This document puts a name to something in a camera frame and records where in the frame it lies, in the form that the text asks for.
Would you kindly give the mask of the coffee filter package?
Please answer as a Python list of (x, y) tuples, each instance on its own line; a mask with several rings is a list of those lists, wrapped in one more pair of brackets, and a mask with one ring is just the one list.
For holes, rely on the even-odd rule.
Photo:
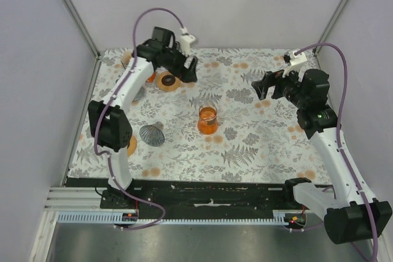
[(124, 52), (123, 53), (123, 55), (122, 55), (122, 57), (120, 59), (120, 63), (122, 64), (124, 69), (126, 69), (127, 66), (129, 65), (131, 57), (132, 57), (132, 55), (131, 55), (130, 52)]

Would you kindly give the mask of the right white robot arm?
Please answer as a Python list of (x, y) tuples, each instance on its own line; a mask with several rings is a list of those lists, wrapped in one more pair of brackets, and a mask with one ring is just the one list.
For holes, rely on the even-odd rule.
[(281, 193), (282, 204), (288, 209), (301, 204), (313, 211), (334, 244), (380, 237), (392, 207), (377, 200), (356, 168), (337, 127), (338, 117), (327, 104), (328, 74), (319, 69), (309, 69), (303, 77), (295, 71), (268, 71), (251, 85), (260, 100), (272, 87), (272, 99), (286, 98), (297, 108), (298, 124), (320, 154), (335, 191), (329, 196), (306, 178), (290, 179)]

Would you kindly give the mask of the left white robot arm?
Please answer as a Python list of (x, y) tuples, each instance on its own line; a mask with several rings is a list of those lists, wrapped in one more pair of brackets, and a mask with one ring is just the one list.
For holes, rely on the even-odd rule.
[(184, 83), (197, 81), (198, 58), (193, 56), (190, 65), (185, 66), (196, 41), (195, 36), (185, 34), (171, 47), (167, 42), (154, 39), (138, 45), (114, 89), (103, 100), (92, 100), (88, 105), (95, 153), (107, 155), (109, 185), (118, 189), (114, 201), (121, 208), (129, 208), (135, 201), (134, 191), (128, 189), (133, 178), (128, 168), (127, 148), (133, 129), (126, 113), (140, 88), (160, 67)]

